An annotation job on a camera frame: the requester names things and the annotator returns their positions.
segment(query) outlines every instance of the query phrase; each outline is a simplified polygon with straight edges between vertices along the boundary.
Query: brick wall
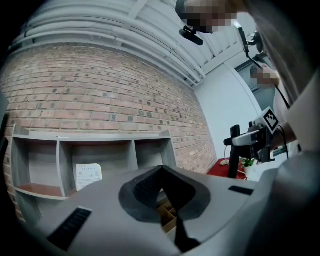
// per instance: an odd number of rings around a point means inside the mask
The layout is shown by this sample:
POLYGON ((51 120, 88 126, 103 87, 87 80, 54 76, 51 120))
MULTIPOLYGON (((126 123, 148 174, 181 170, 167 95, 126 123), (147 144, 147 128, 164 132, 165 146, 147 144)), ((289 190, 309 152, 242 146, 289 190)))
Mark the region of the brick wall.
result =
MULTIPOLYGON (((194 91, 126 53, 48 45, 14 54, 0 71, 8 139, 16 123, 37 131, 158 133, 170 130, 177 164, 206 173, 216 162, 194 91)), ((14 200, 10 148, 4 163, 14 200)))

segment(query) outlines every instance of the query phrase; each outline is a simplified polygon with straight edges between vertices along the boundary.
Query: green plant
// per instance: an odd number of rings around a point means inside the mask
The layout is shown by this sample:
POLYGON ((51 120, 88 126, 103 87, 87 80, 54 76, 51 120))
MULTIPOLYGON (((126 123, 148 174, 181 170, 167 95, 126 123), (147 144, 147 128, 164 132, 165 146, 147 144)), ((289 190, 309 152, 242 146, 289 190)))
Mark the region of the green plant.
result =
POLYGON ((249 159, 249 158, 242 158, 241 159, 241 164, 242 164, 242 167, 251 167, 253 166, 255 163, 255 159, 252 158, 252 159, 249 159))

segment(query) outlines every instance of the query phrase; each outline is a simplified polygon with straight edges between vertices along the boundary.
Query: black rubber pad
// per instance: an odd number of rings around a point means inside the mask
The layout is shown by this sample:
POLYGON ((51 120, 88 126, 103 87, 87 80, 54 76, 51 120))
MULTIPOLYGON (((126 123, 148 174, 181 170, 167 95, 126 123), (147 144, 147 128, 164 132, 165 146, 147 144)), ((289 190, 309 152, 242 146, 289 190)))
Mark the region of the black rubber pad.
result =
POLYGON ((91 213, 90 210, 77 208, 57 230, 48 237, 48 241, 61 250, 67 251, 91 213))
POLYGON ((229 187, 229 190, 240 193, 240 194, 248 195, 248 196, 251 196, 252 193, 254 192, 253 189, 240 187, 240 186, 231 186, 229 187))
POLYGON ((161 188, 182 221, 200 217, 211 201, 205 185, 159 165, 125 183, 119 192, 119 202, 137 221, 160 223, 156 205, 161 188))

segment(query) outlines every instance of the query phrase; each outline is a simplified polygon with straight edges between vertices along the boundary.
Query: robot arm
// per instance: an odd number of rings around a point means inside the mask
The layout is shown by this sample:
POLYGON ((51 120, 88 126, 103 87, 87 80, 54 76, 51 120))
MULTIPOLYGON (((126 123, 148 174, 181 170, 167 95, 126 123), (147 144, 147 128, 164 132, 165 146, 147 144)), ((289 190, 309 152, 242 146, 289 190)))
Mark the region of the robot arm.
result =
POLYGON ((224 140, 225 146, 231 146, 229 178, 236 178, 240 157, 255 158, 261 163, 275 161, 270 159, 273 134, 279 121, 270 107, 265 109, 256 120, 249 123, 248 132, 240 134, 240 126, 231 128, 231 137, 224 140))

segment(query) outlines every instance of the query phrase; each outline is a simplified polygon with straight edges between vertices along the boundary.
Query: potted plant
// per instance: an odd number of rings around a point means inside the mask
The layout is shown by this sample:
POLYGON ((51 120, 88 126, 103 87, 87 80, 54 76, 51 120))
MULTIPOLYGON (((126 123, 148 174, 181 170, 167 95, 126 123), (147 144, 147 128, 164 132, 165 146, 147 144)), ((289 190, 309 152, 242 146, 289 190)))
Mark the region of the potted plant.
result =
POLYGON ((250 176, 252 173, 254 173, 255 167, 255 159, 249 159, 249 158, 242 158, 241 159, 242 167, 244 168, 244 172, 247 176, 250 176))

